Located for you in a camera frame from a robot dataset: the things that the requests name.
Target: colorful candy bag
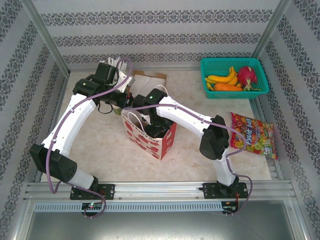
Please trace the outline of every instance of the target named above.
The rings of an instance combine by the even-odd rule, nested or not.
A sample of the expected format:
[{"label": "colorful candy bag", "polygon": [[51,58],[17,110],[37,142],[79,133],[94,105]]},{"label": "colorful candy bag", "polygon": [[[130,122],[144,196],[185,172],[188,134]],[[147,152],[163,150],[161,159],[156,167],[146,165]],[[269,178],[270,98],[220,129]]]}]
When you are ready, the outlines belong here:
[{"label": "colorful candy bag", "polygon": [[[245,137],[245,150],[259,155],[277,159],[274,125],[231,112],[232,128]],[[244,141],[232,132],[231,147],[240,149]]]}]

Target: floral pattern wall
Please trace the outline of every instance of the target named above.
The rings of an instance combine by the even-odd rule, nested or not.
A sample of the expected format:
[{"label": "floral pattern wall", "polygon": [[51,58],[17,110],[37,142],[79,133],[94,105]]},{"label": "floral pattern wall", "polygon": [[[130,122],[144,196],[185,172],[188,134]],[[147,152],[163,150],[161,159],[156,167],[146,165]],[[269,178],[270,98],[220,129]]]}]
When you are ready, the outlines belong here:
[{"label": "floral pattern wall", "polygon": [[293,0],[260,56],[270,92],[264,116],[311,239],[320,239],[320,1]]},{"label": "floral pattern wall", "polygon": [[47,136],[65,76],[19,0],[0,2],[0,239],[14,225],[36,166],[33,143]]},{"label": "floral pattern wall", "polygon": [[108,56],[136,68],[197,68],[205,57],[249,57],[279,0],[34,0],[71,70]]}]

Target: plastic basket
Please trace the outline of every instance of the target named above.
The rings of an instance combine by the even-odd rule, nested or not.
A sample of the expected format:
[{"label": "plastic basket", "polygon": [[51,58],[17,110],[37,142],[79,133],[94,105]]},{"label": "plastic basket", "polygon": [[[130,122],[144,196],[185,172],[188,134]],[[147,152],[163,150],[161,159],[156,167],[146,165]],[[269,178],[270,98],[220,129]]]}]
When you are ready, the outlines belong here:
[{"label": "plastic basket", "polygon": [[[260,62],[251,57],[209,57],[200,61],[202,84],[205,95],[208,99],[254,99],[260,94],[269,92],[268,82]],[[205,78],[208,75],[227,76],[229,68],[234,67],[238,72],[240,68],[249,66],[254,69],[257,84],[252,87],[259,88],[262,91],[209,91],[206,86]]]}]

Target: mounting plate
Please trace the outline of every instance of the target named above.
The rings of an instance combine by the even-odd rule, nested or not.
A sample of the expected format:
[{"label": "mounting plate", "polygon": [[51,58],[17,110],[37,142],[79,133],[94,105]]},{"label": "mounting plate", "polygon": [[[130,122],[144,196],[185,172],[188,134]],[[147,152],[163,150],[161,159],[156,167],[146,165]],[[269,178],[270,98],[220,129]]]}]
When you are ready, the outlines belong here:
[{"label": "mounting plate", "polygon": [[[104,196],[105,200],[113,200],[115,195],[115,187],[114,184],[99,184],[98,190],[96,191],[98,194]],[[70,193],[71,200],[100,200],[101,198],[95,194],[88,193],[86,191],[79,190],[77,188],[72,188]]]},{"label": "mounting plate", "polygon": [[235,193],[239,194],[239,199],[246,199],[248,197],[247,184],[244,182],[238,182],[231,194],[222,194],[218,182],[205,182],[200,190],[203,191],[204,199],[235,199]]}]

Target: carrot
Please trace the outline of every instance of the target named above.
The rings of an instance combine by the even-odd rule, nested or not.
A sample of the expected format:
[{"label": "carrot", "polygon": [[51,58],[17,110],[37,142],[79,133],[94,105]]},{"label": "carrot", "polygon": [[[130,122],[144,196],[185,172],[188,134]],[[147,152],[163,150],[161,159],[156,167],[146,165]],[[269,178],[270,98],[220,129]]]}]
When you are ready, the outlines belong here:
[{"label": "carrot", "polygon": [[214,85],[214,90],[215,91],[235,91],[235,92],[239,92],[242,91],[241,87],[238,86],[232,86],[229,85],[227,83],[223,83],[223,82],[218,82]]}]

